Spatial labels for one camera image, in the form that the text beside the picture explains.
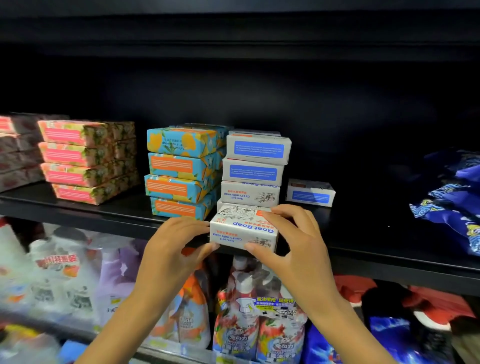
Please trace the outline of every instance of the blue label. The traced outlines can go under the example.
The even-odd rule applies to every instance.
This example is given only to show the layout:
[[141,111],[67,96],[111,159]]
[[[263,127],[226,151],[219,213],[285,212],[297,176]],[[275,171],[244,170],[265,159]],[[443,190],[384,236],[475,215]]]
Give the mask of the blue label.
[[330,201],[329,194],[315,194],[313,192],[293,191],[292,198],[299,201],[318,202],[321,204],[328,204]]
[[235,154],[253,157],[283,158],[283,144],[235,141]]
[[230,177],[276,181],[276,168],[230,165]]

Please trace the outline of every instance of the right hand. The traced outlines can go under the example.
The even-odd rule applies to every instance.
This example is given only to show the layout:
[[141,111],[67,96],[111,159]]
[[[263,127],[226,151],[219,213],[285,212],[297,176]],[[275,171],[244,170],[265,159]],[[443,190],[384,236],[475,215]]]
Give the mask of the right hand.
[[[271,268],[308,316],[327,315],[343,301],[336,289],[327,247],[313,214],[295,205],[278,205],[263,216],[290,246],[286,256],[246,243],[245,249]],[[296,226],[286,218],[293,218]]]

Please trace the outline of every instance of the stack of soap boxes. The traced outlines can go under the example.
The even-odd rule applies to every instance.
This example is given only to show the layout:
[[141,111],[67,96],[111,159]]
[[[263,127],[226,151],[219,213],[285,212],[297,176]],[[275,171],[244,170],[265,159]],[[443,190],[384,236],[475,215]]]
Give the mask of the stack of soap boxes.
[[140,184],[132,121],[41,120],[38,146],[57,198],[99,205]]
[[275,251],[278,230],[263,217],[263,211],[278,205],[290,148],[290,139],[278,132],[229,132],[210,241],[241,249],[252,242]]
[[37,121],[48,117],[25,113],[0,116],[0,192],[43,180]]
[[183,124],[147,131],[150,174],[145,191],[152,213],[204,220],[219,195],[229,128]]

